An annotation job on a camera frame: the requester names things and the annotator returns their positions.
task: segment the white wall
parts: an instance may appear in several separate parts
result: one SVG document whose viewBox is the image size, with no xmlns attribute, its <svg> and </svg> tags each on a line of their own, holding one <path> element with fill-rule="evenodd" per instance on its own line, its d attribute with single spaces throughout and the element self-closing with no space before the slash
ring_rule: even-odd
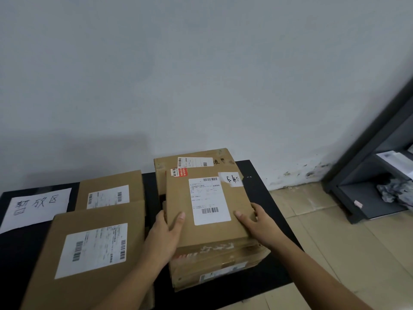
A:
<svg viewBox="0 0 413 310">
<path fill-rule="evenodd" d="M 0 0 L 0 192 L 219 147 L 270 189 L 319 180 L 412 76 L 412 8 Z"/>
</svg>

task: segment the white shipping label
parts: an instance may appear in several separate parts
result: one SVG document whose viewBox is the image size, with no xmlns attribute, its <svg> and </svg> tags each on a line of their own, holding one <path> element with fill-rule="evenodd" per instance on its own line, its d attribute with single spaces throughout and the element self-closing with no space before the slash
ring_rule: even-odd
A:
<svg viewBox="0 0 413 310">
<path fill-rule="evenodd" d="M 231 220 L 218 177 L 190 178 L 189 191 L 195 225 Z"/>
<path fill-rule="evenodd" d="M 12 198 L 0 226 L 0 234 L 19 227 L 51 221 L 56 214 L 65 213 L 71 190 L 72 188 L 67 188 Z"/>
<path fill-rule="evenodd" d="M 126 261 L 128 224 L 66 236 L 54 279 Z"/>
<path fill-rule="evenodd" d="M 214 166 L 212 158 L 178 157 L 178 168 Z"/>
<path fill-rule="evenodd" d="M 215 272 L 211 272 L 211 273 L 206 273 L 204 275 L 201 275 L 201 277 L 199 278 L 199 282 L 203 282 L 206 281 L 207 279 L 210 279 L 212 277 L 217 277 L 217 276 L 221 276 L 221 275 L 225 275 L 228 273 L 232 273 L 235 271 L 238 271 L 240 269 L 243 269 L 246 265 L 247 265 L 248 261 L 245 261 L 243 263 L 239 263 L 239 264 L 235 264 L 232 265 L 230 267 L 225 267 L 221 270 L 215 271 Z"/>
<path fill-rule="evenodd" d="M 129 185 L 91 192 L 88 196 L 87 209 L 120 205 L 129 202 Z"/>
<path fill-rule="evenodd" d="M 230 184 L 231 187 L 243 187 L 244 186 L 238 172 L 219 172 L 218 176 L 221 181 Z"/>
</svg>

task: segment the floor tile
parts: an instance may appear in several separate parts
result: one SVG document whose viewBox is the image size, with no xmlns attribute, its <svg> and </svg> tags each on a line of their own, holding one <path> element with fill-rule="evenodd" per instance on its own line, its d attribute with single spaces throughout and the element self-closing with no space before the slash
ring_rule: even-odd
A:
<svg viewBox="0 0 413 310">
<path fill-rule="evenodd" d="M 280 208 L 289 206 L 296 215 L 337 205 L 334 199 L 323 191 L 320 182 L 278 189 L 272 191 L 271 195 L 276 204 L 280 204 Z"/>
<path fill-rule="evenodd" d="M 311 310 L 294 283 L 265 293 L 270 310 Z"/>
<path fill-rule="evenodd" d="M 413 309 L 413 278 L 402 271 L 356 295 L 375 310 Z"/>
<path fill-rule="evenodd" d="M 280 209 L 282 215 L 285 218 L 293 217 L 295 213 L 292 210 L 292 208 L 289 206 L 288 198 L 287 199 L 284 198 L 284 195 L 285 195 L 283 193 L 284 189 L 270 191 L 270 194 L 272 198 L 274 199 L 274 201 L 276 202 L 277 207 Z"/>
<path fill-rule="evenodd" d="M 268 310 L 268 305 L 264 294 L 261 294 L 223 307 L 220 310 Z"/>
<path fill-rule="evenodd" d="M 352 291 L 403 270 L 364 224 L 351 225 L 339 207 L 304 214 L 299 219 L 339 280 Z"/>
<path fill-rule="evenodd" d="M 364 224 L 413 275 L 413 212 L 405 211 Z"/>
<path fill-rule="evenodd" d="M 321 265 L 328 273 L 330 273 L 335 279 L 338 279 L 327 260 L 324 258 L 321 251 L 317 248 L 316 243 L 311 239 L 306 229 L 300 222 L 298 217 L 290 217 L 287 219 L 288 225 L 291 227 L 294 235 L 297 237 L 299 243 L 303 247 L 304 251 L 312 257 L 319 265 Z"/>
</svg>

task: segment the black table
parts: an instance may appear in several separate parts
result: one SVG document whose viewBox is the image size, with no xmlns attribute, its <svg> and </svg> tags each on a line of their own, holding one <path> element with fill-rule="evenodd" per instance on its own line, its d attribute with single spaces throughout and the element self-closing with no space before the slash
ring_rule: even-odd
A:
<svg viewBox="0 0 413 310">
<path fill-rule="evenodd" d="M 280 229 L 300 248 L 276 203 L 249 160 L 236 162 L 244 176 L 245 191 L 251 202 L 258 203 L 278 224 Z M 155 173 L 143 174 L 149 225 L 155 222 L 162 209 L 158 198 Z M 262 294 L 292 282 L 286 269 L 268 255 L 255 267 L 229 274 L 191 288 L 174 292 L 166 266 L 155 281 L 155 309 L 219 309 L 226 305 Z"/>
<path fill-rule="evenodd" d="M 281 230 L 300 246 L 251 162 L 245 160 L 236 163 L 244 176 L 243 183 L 250 201 L 260 204 Z M 145 173 L 142 176 L 148 214 L 145 225 L 152 226 L 157 213 L 162 208 L 161 200 L 158 197 L 155 173 Z M 67 211 L 73 211 L 79 183 L 4 192 L 0 198 L 0 221 L 3 220 L 11 198 L 65 188 L 72 188 Z M 0 234 L 0 274 L 2 274 L 3 284 L 0 296 L 2 303 L 8 305 L 8 309 L 20 307 L 50 224 L 51 221 L 43 222 Z M 253 268 L 175 293 L 168 267 L 165 267 L 154 284 L 155 308 L 176 306 L 179 309 L 193 309 L 194 307 L 196 309 L 218 309 L 291 282 L 280 262 L 272 255 L 268 255 Z"/>
</svg>

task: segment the hand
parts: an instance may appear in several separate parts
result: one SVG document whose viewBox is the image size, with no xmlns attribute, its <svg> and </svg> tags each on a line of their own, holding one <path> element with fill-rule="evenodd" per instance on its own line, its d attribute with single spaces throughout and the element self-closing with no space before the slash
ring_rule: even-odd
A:
<svg viewBox="0 0 413 310">
<path fill-rule="evenodd" d="M 248 216 L 239 211 L 234 214 L 237 219 L 251 232 L 252 236 L 268 249 L 274 249 L 279 242 L 287 237 L 274 222 L 265 210 L 256 203 L 251 203 L 255 210 L 257 222 L 252 221 Z"/>
<path fill-rule="evenodd" d="M 165 222 L 164 212 L 161 210 L 153 224 L 143 245 L 140 264 L 158 273 L 170 261 L 176 251 L 182 226 L 185 222 L 185 213 L 178 214 L 171 230 Z"/>
</svg>

